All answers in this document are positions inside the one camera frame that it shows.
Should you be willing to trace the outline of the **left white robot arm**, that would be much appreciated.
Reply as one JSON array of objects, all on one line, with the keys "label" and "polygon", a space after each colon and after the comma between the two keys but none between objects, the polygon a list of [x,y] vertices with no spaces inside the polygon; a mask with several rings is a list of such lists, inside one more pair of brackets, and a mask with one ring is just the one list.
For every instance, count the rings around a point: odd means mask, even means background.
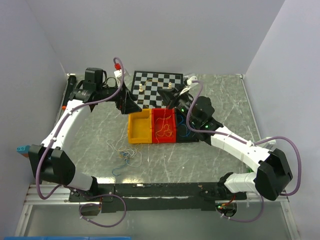
[{"label": "left white robot arm", "polygon": [[124,83],[127,71],[118,63],[115,67],[115,86],[107,84],[106,71],[88,67],[84,80],[71,90],[65,110],[51,133],[41,144],[30,146],[28,157],[38,192],[41,191],[41,182],[46,181],[80,190],[81,196],[87,201],[98,197],[97,178],[78,171],[68,153],[84,120],[99,103],[114,102],[123,115],[141,112],[142,109],[135,102],[136,97]]}]

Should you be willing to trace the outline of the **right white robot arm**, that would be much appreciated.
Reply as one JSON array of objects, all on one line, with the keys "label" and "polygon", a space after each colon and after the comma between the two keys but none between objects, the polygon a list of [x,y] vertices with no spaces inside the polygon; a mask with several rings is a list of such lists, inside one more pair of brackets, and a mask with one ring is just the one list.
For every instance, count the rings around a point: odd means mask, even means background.
[{"label": "right white robot arm", "polygon": [[157,92],[163,105],[168,109],[176,108],[186,117],[186,122],[200,141],[224,150],[252,170],[250,173],[231,172],[223,176],[218,187],[221,198],[227,200],[238,192],[252,192],[274,201],[293,179],[282,150],[258,146],[231,132],[213,118],[215,109],[210,98],[199,96],[193,99],[188,92],[176,88],[160,88]]}]

